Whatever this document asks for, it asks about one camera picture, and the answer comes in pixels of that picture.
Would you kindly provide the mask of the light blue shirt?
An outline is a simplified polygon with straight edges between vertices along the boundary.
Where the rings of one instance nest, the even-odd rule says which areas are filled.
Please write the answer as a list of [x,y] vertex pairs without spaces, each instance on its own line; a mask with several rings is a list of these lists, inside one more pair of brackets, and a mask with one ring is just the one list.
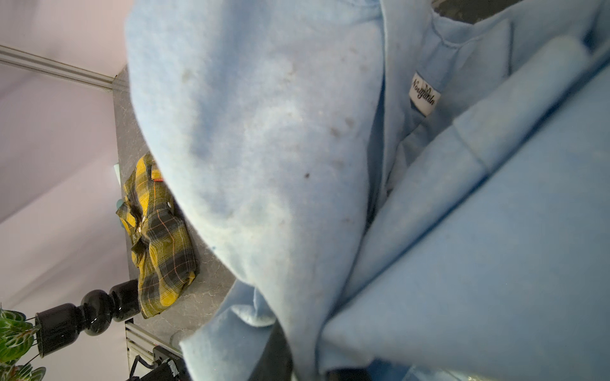
[[192,379],[609,378],[607,1],[138,1],[125,39],[236,279]]

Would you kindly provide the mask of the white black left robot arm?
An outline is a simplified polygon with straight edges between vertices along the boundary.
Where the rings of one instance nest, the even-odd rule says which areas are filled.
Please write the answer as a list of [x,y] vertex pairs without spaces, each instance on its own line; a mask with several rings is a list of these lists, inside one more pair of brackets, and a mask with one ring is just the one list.
[[105,333],[112,322],[125,322],[141,313],[138,281],[112,287],[108,292],[87,293],[79,306],[65,303],[35,315],[37,349],[41,358],[73,344],[84,332]]

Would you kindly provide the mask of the yellow plaid shirt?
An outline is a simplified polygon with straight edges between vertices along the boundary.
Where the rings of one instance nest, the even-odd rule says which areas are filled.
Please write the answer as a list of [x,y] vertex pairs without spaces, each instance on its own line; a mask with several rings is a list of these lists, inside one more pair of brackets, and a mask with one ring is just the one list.
[[116,214],[131,243],[144,318],[166,311],[193,283],[198,260],[185,220],[151,153],[135,165]]

